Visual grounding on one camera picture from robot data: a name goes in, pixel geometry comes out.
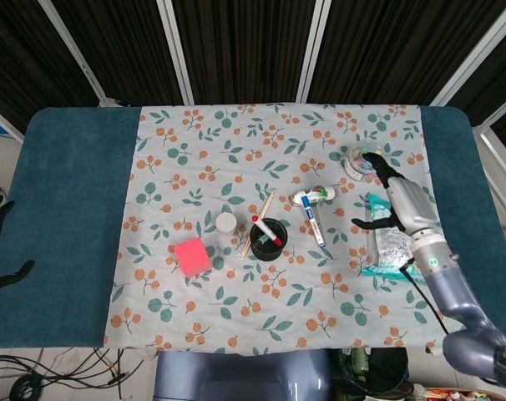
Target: white bottle cap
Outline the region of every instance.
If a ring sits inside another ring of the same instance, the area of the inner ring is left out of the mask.
[[[216,228],[222,234],[229,234],[236,228],[236,217],[231,213],[221,213],[216,217]]]

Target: black cup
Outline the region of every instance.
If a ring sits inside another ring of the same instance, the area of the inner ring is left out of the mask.
[[[288,233],[286,232],[285,226],[283,226],[283,224],[278,220],[266,217],[262,219],[262,221],[264,221],[264,223],[270,227],[270,230],[272,230],[283,242],[283,245],[277,246],[272,240],[268,240],[256,248],[252,246],[251,251],[253,252],[253,255],[257,257],[257,259],[260,259],[262,261],[274,261],[283,252],[283,248],[288,241]],[[250,231],[251,245],[255,244],[255,241],[262,236],[264,236],[264,232],[262,232],[262,230],[256,225],[253,225]]]

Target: plastic bag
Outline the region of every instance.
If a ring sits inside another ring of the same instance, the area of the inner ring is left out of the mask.
[[[375,194],[368,194],[367,198],[370,205],[367,209],[367,220],[372,221],[391,215],[391,203],[388,200]],[[368,253],[372,256],[372,263],[362,271],[362,274],[406,281],[399,269],[412,257],[409,250],[410,241],[409,236],[399,231],[397,227],[370,230],[367,247]],[[416,282],[425,282],[415,263],[407,268],[407,272]]]

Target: pen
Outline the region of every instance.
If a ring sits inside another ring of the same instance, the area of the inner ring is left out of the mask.
[[[270,239],[274,242],[274,244],[276,244],[277,246],[282,246],[283,245],[283,241],[281,241],[279,238],[277,238],[277,235],[275,232],[273,232],[272,230],[270,230],[270,227],[268,227],[264,221],[262,221],[259,216],[257,215],[253,215],[251,217],[251,219],[253,220],[253,222],[256,224],[257,227],[259,227],[261,229],[262,232],[264,232],[268,237],[270,237]]]
[[[255,241],[255,243],[251,246],[251,249],[256,249],[259,246],[264,245],[269,239],[270,237],[265,234],[264,236]]]
[[[320,227],[318,226],[318,223],[316,222],[316,219],[314,217],[314,213],[312,213],[311,203],[309,202],[309,198],[305,196],[301,197],[301,202],[305,206],[305,213],[307,218],[309,219],[309,222],[311,223],[312,230],[314,231],[314,237],[316,238],[316,243],[320,248],[323,248],[326,243],[323,241],[323,237],[321,236]]]

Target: clear plastic container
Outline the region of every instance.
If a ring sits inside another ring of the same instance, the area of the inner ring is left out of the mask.
[[[362,157],[364,153],[381,155],[382,148],[371,140],[365,140],[350,149],[343,163],[347,174],[355,181],[364,181],[367,175],[376,174],[376,171],[372,168],[372,164]]]

